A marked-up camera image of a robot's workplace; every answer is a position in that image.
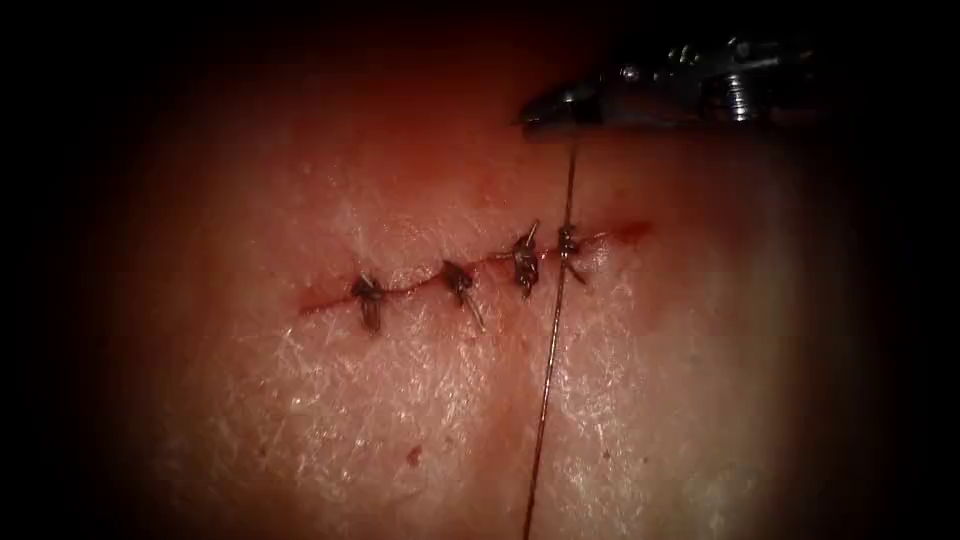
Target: pink skin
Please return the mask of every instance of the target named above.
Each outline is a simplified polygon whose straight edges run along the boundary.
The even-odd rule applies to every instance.
[[[508,122],[591,59],[563,28],[351,27],[255,83],[190,88],[152,127],[95,268],[115,291],[111,448],[147,522],[520,537],[559,261],[524,302],[489,256],[535,218],[538,251],[557,242],[569,147]],[[813,472],[865,405],[837,362],[863,346],[845,209],[811,213],[804,180],[747,136],[585,138],[588,284],[567,276],[533,538],[814,527]],[[428,282],[443,259],[471,271],[485,333]],[[376,335],[349,296],[360,272],[409,289]]]

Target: blood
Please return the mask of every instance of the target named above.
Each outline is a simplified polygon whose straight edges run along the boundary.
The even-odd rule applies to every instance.
[[[407,464],[411,467],[420,465],[420,455],[423,454],[423,445],[416,445],[407,452]]]

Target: blood spot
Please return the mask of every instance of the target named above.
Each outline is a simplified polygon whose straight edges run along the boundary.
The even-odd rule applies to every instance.
[[[422,445],[418,444],[413,448],[411,448],[410,451],[407,452],[407,465],[410,465],[411,467],[416,467],[417,465],[420,465],[420,454],[422,453],[423,453]]]

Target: red wound line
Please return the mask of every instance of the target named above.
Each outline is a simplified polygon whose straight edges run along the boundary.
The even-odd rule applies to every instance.
[[[640,238],[642,238],[647,233],[649,233],[652,227],[653,225],[649,221],[631,223],[619,229],[614,229],[612,231],[599,232],[589,237],[580,238],[577,240],[577,243],[580,245],[581,254],[583,254],[585,250],[589,249],[590,247],[599,246],[607,238],[617,239],[625,243],[638,241]],[[550,256],[559,256],[559,249],[556,247],[547,248],[547,249],[536,251],[536,254],[539,259],[543,260]],[[479,268],[481,265],[490,265],[490,264],[507,265],[507,264],[513,264],[513,261],[511,259],[496,259],[493,257],[484,257],[479,261],[474,261],[474,262],[463,265],[463,269],[468,274],[473,275],[474,272],[477,270],[477,268]],[[427,285],[431,282],[438,281],[441,279],[442,279],[442,276],[438,273],[438,274],[434,274],[433,276],[429,277],[424,281],[421,281],[419,283],[414,283],[409,287],[403,287],[399,289],[384,289],[383,293],[384,295],[408,294],[410,292],[416,291],[417,289],[423,287],[424,285]],[[350,285],[348,283],[345,286],[345,290],[349,290],[349,288],[350,288]],[[332,308],[340,304],[345,304],[347,302],[353,302],[355,300],[356,298],[354,298],[349,294],[346,294],[344,296],[341,296],[339,298],[329,300],[326,302],[306,302],[303,306],[300,307],[300,315],[302,316],[313,315],[318,311]]]

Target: incision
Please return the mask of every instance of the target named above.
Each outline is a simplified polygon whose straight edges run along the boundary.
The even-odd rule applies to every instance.
[[[522,297],[526,299],[532,292],[533,286],[539,281],[540,260],[557,257],[563,261],[562,264],[571,270],[578,281],[586,283],[583,275],[571,266],[569,256],[579,255],[584,249],[596,249],[608,238],[617,239],[622,242],[637,241],[640,237],[646,235],[651,228],[649,222],[641,221],[611,231],[598,232],[585,237],[580,242],[575,242],[571,238],[573,227],[564,227],[560,230],[559,245],[537,251],[534,236],[539,225],[539,220],[535,220],[530,230],[514,243],[509,252],[493,253],[488,257],[463,265],[442,260],[440,268],[436,273],[423,281],[413,283],[406,287],[385,288],[377,279],[369,277],[366,274],[361,274],[353,281],[349,293],[344,296],[319,299],[314,297],[311,291],[308,290],[304,294],[306,300],[300,307],[300,314],[302,316],[310,316],[350,300],[359,301],[360,318],[363,327],[371,333],[376,334],[380,331],[382,325],[380,315],[381,304],[390,296],[409,295],[430,283],[439,281],[444,287],[454,293],[458,306],[466,305],[468,307],[476,323],[482,330],[485,326],[480,310],[475,300],[468,294],[468,289],[475,285],[472,275],[475,275],[480,267],[512,263],[514,282],[520,286]]]

